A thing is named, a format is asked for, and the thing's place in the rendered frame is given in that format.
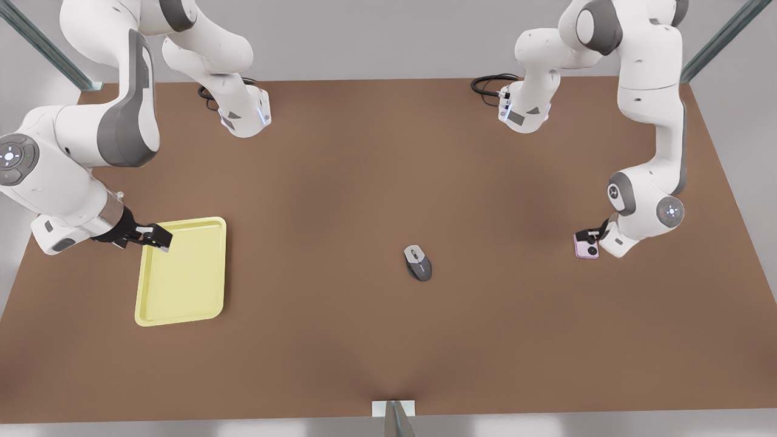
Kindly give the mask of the yellow rectangular tray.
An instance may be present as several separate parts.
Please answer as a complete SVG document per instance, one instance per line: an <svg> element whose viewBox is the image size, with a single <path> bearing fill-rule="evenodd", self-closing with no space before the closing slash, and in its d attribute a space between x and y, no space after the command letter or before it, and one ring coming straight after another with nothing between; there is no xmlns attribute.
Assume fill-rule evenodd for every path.
<svg viewBox="0 0 777 437"><path fill-rule="evenodd" d="M225 298L225 219L177 220L161 226L172 233L172 243L167 252L143 248L134 320L150 327L216 317Z"/></svg>

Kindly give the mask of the grey computer mouse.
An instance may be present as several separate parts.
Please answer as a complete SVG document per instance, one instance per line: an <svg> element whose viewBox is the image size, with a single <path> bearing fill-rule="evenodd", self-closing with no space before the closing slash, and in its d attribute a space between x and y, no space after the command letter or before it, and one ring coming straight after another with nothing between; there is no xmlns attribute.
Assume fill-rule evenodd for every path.
<svg viewBox="0 0 777 437"><path fill-rule="evenodd" d="M404 255L406 268L414 279L420 282L426 282L431 279L431 262L419 246L410 245L406 247Z"/></svg>

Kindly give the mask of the silver frame post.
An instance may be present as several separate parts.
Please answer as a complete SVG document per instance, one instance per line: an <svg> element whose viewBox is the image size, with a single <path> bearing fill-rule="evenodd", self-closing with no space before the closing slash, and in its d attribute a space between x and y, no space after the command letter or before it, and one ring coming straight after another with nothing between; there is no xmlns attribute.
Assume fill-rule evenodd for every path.
<svg viewBox="0 0 777 437"><path fill-rule="evenodd" d="M416 437L410 417L416 415L414 400L372 402L372 417L384 418L383 437Z"/></svg>
<svg viewBox="0 0 777 437"><path fill-rule="evenodd" d="M81 92L99 92L103 83L90 80L53 42L50 41L11 0L0 0L0 18L55 66Z"/></svg>
<svg viewBox="0 0 777 437"><path fill-rule="evenodd" d="M724 50L773 0L746 0L709 41L683 66L681 83L690 83Z"/></svg>

